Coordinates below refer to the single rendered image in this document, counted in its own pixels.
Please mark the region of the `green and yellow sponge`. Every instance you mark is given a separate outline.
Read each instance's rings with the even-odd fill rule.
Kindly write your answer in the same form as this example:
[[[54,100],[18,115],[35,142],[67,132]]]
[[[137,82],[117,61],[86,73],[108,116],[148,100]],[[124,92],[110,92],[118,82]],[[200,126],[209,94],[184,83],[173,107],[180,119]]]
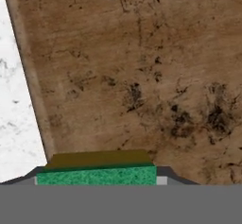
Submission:
[[[155,185],[157,167],[144,150],[55,154],[37,185]]]

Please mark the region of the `brown wooden cutting board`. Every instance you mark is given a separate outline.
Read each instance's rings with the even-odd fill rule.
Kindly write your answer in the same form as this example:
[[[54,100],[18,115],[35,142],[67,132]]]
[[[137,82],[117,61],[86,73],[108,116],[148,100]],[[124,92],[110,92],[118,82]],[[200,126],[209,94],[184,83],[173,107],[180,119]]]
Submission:
[[[7,0],[47,155],[143,149],[242,183],[242,0]]]

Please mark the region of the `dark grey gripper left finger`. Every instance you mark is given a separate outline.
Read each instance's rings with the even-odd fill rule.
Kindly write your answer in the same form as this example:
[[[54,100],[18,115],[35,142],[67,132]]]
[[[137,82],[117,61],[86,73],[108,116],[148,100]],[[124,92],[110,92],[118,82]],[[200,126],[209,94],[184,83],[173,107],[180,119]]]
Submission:
[[[12,184],[34,185],[35,184],[35,177],[42,170],[43,170],[42,166],[37,166],[34,169],[32,169],[29,173],[27,173],[26,175],[18,177],[18,178],[14,178],[14,179],[9,180],[9,181],[0,182],[0,185],[12,185]]]

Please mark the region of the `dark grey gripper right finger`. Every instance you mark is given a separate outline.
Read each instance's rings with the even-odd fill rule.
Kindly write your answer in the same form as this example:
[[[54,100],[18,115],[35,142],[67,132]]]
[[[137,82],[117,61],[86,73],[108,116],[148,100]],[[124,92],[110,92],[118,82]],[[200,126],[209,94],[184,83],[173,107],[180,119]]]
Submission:
[[[157,167],[157,184],[158,185],[178,185],[178,184],[197,185],[196,182],[190,181],[188,179],[185,179],[177,175],[175,171],[169,166]]]

